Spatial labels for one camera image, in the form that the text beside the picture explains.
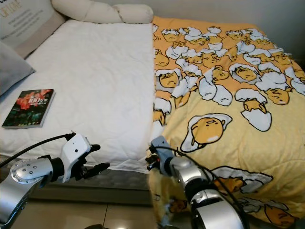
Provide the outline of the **dark red cover book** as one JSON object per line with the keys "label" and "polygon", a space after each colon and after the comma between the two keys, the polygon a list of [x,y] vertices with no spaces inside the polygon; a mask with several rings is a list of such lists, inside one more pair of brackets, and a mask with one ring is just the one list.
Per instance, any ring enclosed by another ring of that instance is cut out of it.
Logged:
{"label": "dark red cover book", "polygon": [[1,127],[19,129],[43,126],[54,95],[54,89],[24,90],[18,96]]}

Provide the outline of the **yellow cartoon egg blanket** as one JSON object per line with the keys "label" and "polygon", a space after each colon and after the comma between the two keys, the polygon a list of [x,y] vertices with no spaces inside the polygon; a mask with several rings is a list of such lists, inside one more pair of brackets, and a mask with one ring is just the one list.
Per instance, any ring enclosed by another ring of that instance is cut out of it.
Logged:
{"label": "yellow cartoon egg blanket", "polygon": [[152,138],[211,170],[249,216],[305,222],[305,70],[254,24],[154,17]]}

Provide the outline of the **light grey pillow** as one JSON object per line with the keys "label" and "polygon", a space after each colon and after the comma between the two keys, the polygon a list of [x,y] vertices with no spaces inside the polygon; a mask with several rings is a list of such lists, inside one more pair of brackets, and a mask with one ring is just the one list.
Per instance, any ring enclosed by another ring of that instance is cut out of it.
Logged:
{"label": "light grey pillow", "polygon": [[0,96],[34,72],[36,70],[13,48],[0,42]]}

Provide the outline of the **white quilted mattress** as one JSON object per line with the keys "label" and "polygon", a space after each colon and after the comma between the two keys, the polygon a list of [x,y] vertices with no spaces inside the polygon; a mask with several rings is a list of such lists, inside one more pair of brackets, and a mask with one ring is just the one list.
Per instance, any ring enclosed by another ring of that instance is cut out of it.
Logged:
{"label": "white quilted mattress", "polygon": [[36,72],[2,97],[4,121],[24,90],[54,89],[39,128],[0,129],[0,154],[76,132],[100,150],[90,166],[146,174],[145,157],[153,121],[154,47],[152,24],[64,22],[26,59]]}

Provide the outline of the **cream long bolster pillow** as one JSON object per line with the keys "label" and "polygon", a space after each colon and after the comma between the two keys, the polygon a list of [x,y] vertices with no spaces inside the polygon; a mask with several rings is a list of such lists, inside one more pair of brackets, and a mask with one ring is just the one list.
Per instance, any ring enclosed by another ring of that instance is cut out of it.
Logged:
{"label": "cream long bolster pillow", "polygon": [[91,23],[147,24],[154,11],[144,4],[110,4],[94,0],[51,0],[53,8],[76,21]]}

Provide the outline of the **beige printed text cushion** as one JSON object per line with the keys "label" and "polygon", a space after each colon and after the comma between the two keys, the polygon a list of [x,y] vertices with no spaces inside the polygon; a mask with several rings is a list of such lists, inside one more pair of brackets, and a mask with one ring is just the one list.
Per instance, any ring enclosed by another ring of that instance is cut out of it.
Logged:
{"label": "beige printed text cushion", "polygon": [[0,0],[0,41],[24,59],[65,21],[51,0]]}

